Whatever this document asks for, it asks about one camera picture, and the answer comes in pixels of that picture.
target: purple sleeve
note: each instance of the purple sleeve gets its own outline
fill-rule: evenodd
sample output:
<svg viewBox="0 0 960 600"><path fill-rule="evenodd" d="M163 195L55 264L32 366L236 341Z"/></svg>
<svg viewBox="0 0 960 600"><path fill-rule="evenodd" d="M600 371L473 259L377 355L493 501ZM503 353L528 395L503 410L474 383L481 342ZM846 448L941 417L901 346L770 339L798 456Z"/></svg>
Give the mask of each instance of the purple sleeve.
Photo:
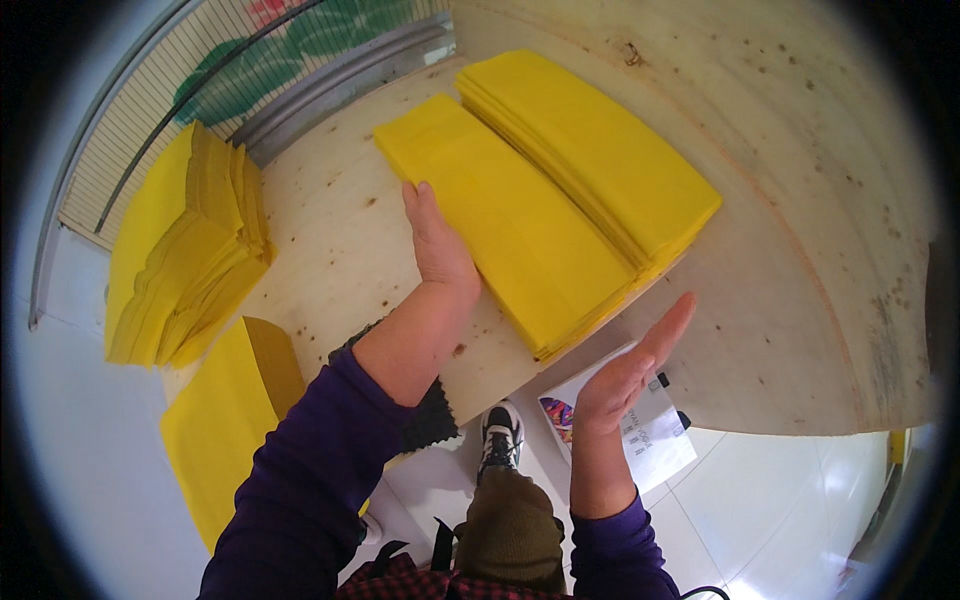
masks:
<svg viewBox="0 0 960 600"><path fill-rule="evenodd" d="M415 412L394 404L351 351L323 367L253 454L200 597L331 596L356 552L357 512Z"/></svg>
<svg viewBox="0 0 960 600"><path fill-rule="evenodd" d="M588 519L571 515L573 543L570 574L574 595L585 598L675 600L673 578L663 570L663 556L654 541L650 513L640 495L622 513Z"/></svg>

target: wooden board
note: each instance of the wooden board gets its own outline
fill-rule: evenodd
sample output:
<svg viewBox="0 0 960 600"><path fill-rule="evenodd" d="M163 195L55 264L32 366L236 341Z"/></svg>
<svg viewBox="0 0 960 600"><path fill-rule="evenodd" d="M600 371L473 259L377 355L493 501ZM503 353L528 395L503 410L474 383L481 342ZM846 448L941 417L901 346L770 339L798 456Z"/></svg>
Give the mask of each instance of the wooden board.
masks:
<svg viewBox="0 0 960 600"><path fill-rule="evenodd" d="M372 129L433 94L459 99L453 77L465 64L457 57L444 60L378 88L322 122L263 171L264 207L278 255L234 319L246 315L282 327L308 382L331 350L387 315L420 282L400 181L373 145ZM647 288L626 298L610 319ZM549 365L533 360L487 291L462 345L441 372L458 424ZM163 370L168 402L197 366Z"/></svg>
<svg viewBox="0 0 960 600"><path fill-rule="evenodd" d="M725 202L668 277L525 390L642 335L692 289L698 314L665 370L698 426L841 435L929 420L932 186L871 49L825 4L455 4L467 59L525 46L556 61L643 119Z"/></svg>

